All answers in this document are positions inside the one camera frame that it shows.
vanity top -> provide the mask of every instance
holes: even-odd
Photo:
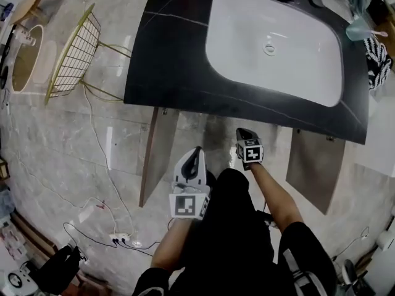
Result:
[[[365,143],[365,48],[363,42],[347,38],[344,19],[307,0],[290,2],[326,23],[338,37],[343,93],[337,105],[325,107],[219,75],[206,56],[211,4],[212,0],[148,0],[133,46],[124,103],[245,118]]]

black and white striped cloth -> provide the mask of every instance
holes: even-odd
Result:
[[[385,45],[374,36],[364,39],[366,60],[368,63],[369,90],[385,84],[393,66],[393,60],[387,53]]]

gold wire stool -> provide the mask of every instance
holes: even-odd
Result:
[[[70,94],[78,83],[87,87],[89,92],[92,91],[88,87],[114,97],[117,101],[123,100],[120,97],[86,83],[83,79],[93,59],[94,53],[99,46],[108,47],[130,58],[129,55],[120,52],[118,49],[111,47],[111,45],[100,42],[101,26],[92,13],[93,7],[94,4],[86,10],[60,54],[55,72],[52,75],[51,82],[45,95],[45,105],[48,104],[48,100],[52,97]]]

white sink basin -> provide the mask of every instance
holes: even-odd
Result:
[[[336,105],[340,46],[330,27],[274,0],[213,0],[206,54],[223,77]]]

tile floor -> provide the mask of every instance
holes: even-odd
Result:
[[[52,14],[45,27],[44,41],[52,39],[57,43],[57,55],[84,9],[92,2],[96,3],[94,13],[102,25],[101,40],[133,47],[146,0],[44,0],[42,9]],[[10,67],[18,46],[14,41],[7,58]],[[86,80],[123,96],[127,67],[128,60],[124,57],[99,49]],[[10,81],[11,75],[7,82],[9,89],[12,88]],[[135,229],[132,237],[135,244],[147,246],[161,240],[170,219],[167,195],[173,165],[186,151],[201,145],[214,174],[226,167],[240,169],[234,148],[235,128],[239,126],[250,128],[261,136],[265,148],[264,165],[295,198],[305,222],[329,255],[340,252],[366,226],[370,227],[369,237],[355,242],[339,257],[339,262],[345,257],[356,260],[366,252],[389,219],[395,194],[394,180],[354,164],[355,144],[346,144],[338,186],[329,212],[324,216],[285,182],[291,129],[189,112],[180,114],[168,172],[145,207],[139,208],[152,107],[104,103],[88,94],[102,146],[106,146],[107,131],[112,128],[111,144],[106,148],[110,176],[132,215],[131,225],[107,177],[105,159],[90,125],[89,105],[83,88],[79,86],[69,96],[51,99],[44,107],[46,86],[31,81],[24,92],[11,93],[9,106],[0,110],[2,156],[9,162],[12,176],[9,185],[18,210],[59,246],[70,240],[63,230],[64,222],[75,224],[98,241],[109,242],[108,234],[113,231],[114,222],[108,210],[98,207],[99,203],[93,200],[85,208],[78,208],[90,197],[105,201],[112,209],[119,231]],[[391,95],[390,89],[384,92]],[[246,173],[246,176],[251,182],[254,205],[262,209],[263,198],[251,174]],[[117,292],[130,295],[151,258],[131,250],[103,247],[72,229],[69,231],[89,257],[88,263],[82,266],[83,271],[107,280]],[[280,234],[272,230],[272,237],[277,249]]]

